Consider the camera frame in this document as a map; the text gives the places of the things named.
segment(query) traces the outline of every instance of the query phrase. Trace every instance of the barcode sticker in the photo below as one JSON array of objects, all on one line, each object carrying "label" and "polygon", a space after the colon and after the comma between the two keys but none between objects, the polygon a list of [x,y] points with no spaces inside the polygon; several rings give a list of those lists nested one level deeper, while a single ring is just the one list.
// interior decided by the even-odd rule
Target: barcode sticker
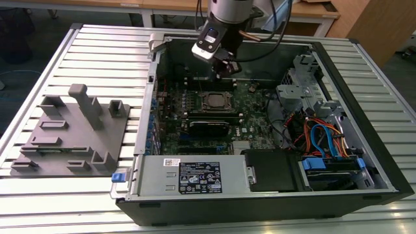
[{"label": "barcode sticker", "polygon": [[120,6],[139,7],[139,4],[120,3]]},{"label": "barcode sticker", "polygon": [[165,167],[179,167],[181,162],[180,158],[165,158],[163,161],[163,166]]}]

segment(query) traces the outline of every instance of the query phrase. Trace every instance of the gray plastic block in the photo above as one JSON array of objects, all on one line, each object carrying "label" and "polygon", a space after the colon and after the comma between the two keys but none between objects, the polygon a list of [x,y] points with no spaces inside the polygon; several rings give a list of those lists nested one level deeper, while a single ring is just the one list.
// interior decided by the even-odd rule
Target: gray plastic block
[{"label": "gray plastic block", "polygon": [[68,160],[67,168],[72,172],[88,172],[91,170],[91,166],[85,160]]},{"label": "gray plastic block", "polygon": [[21,173],[35,172],[39,165],[29,159],[21,160],[20,162],[13,162],[13,169]]},{"label": "gray plastic block", "polygon": [[29,143],[32,145],[60,145],[63,140],[56,136],[35,136]]},{"label": "gray plastic block", "polygon": [[60,99],[60,96],[47,96],[39,105],[51,119],[60,119],[59,107],[65,106],[65,103]]},{"label": "gray plastic block", "polygon": [[[47,111],[12,164],[12,176],[111,176],[116,170],[131,107],[120,100],[99,104],[85,91],[84,85],[71,86],[77,104],[45,96]],[[103,126],[95,129],[97,122]]]},{"label": "gray plastic block", "polygon": [[91,127],[93,130],[103,128],[103,122],[100,120],[100,111],[97,111],[99,101],[95,98],[91,102],[91,99],[87,95],[87,85],[84,84],[72,84],[68,94],[73,97],[79,104],[79,109],[83,112]]},{"label": "gray plastic block", "polygon": [[128,116],[123,106],[123,102],[120,100],[112,100],[109,102],[108,110],[111,117],[113,118],[125,118]]},{"label": "gray plastic block", "polygon": [[111,169],[117,166],[117,162],[112,159],[109,152],[107,152],[104,158],[101,158],[97,151],[95,151],[91,159],[91,165],[99,171],[111,171]]},{"label": "gray plastic block", "polygon": [[47,129],[65,129],[65,128],[68,128],[68,123],[64,120],[44,121],[40,123],[39,127],[44,130],[47,130]]}]

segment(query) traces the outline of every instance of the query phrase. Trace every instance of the metal slat table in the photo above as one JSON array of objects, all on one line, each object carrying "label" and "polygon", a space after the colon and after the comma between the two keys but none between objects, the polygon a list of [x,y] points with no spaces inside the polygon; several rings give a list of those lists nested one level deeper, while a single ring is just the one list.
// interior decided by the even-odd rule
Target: metal slat table
[{"label": "metal slat table", "polygon": [[[385,206],[371,206],[341,218],[224,223],[200,226],[140,227],[109,197],[111,179],[11,178],[19,157],[43,111],[44,95],[67,95],[72,83],[89,86],[100,103],[121,99],[132,106],[119,167],[133,159],[136,130],[151,60],[148,40],[153,32],[196,35],[189,30],[84,25],[71,29],[41,77],[0,140],[0,233],[268,233],[311,234],[415,233],[416,195]],[[287,38],[320,41],[345,79],[401,171],[416,190],[416,115],[368,54],[347,39]],[[324,79],[329,94],[328,80]],[[75,100],[64,96],[65,102]],[[117,184],[119,193],[127,184]]]}]

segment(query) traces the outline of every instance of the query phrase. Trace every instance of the black cable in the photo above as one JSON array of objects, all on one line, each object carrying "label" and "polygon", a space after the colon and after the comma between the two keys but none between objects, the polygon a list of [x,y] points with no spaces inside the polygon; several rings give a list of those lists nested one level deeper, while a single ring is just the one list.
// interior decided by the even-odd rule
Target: black cable
[{"label": "black cable", "polygon": [[205,24],[205,18],[203,16],[203,0],[199,0],[200,1],[200,16],[201,16],[201,19],[203,19],[203,25]]},{"label": "black cable", "polygon": [[284,35],[285,35],[285,32],[287,32],[288,21],[291,20],[292,0],[287,0],[287,3],[288,3],[288,7],[287,7],[285,24],[284,24],[284,28],[283,28],[283,30],[281,30],[280,37],[279,37],[279,39],[277,39],[277,42],[276,42],[273,48],[272,48],[271,51],[268,51],[265,54],[263,54],[263,55],[260,55],[260,56],[257,56],[257,57],[255,57],[255,58],[247,58],[247,59],[237,59],[237,58],[235,58],[235,59],[232,59],[235,62],[252,62],[252,61],[255,61],[255,60],[259,60],[259,59],[264,58],[265,56],[268,56],[271,53],[275,52],[275,50],[276,50],[276,48],[279,47],[280,42],[281,42],[281,40],[283,40],[283,38],[284,38]]},{"label": "black cable", "polygon": [[199,9],[199,7],[200,7],[200,0],[197,0],[197,2],[196,2],[196,11],[195,11],[195,19],[193,19],[195,31],[197,31],[196,19],[197,19],[197,9]]},{"label": "black cable", "polygon": [[288,144],[289,144],[289,146],[291,146],[291,148],[292,149],[297,149],[296,148],[296,146],[291,143],[291,140],[287,138],[287,136],[283,134],[283,132],[280,132],[279,130],[277,130],[277,128],[273,126],[273,124],[271,123],[271,119],[268,118],[268,105],[269,105],[269,103],[271,103],[271,99],[267,101],[267,105],[265,105],[265,119],[267,119],[267,122],[271,124],[271,126],[272,126],[272,128],[273,128],[273,130],[275,130],[275,132],[279,134],[279,135],[281,135],[281,137],[283,137],[283,144],[285,143],[285,141],[288,142]]},{"label": "black cable", "polygon": [[276,34],[276,31],[277,31],[277,16],[276,16],[276,8],[275,8],[273,0],[271,0],[271,6],[272,6],[272,11],[273,11],[273,21],[275,21],[273,32],[271,33],[271,35],[268,36],[268,38],[260,39],[259,42],[265,42],[265,41],[272,40],[272,38],[273,38],[273,36],[275,36],[275,34]]},{"label": "black cable", "polygon": [[281,141],[281,146],[280,146],[280,148],[284,147],[284,144],[285,144],[285,141],[283,140],[283,141]]}]

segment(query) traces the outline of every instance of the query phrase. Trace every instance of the power supply label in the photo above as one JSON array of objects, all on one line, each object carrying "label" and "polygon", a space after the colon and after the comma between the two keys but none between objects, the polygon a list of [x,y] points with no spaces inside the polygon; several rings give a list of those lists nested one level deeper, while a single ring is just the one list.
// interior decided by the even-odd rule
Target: power supply label
[{"label": "power supply label", "polygon": [[180,163],[181,194],[217,194],[223,192],[219,162]]}]

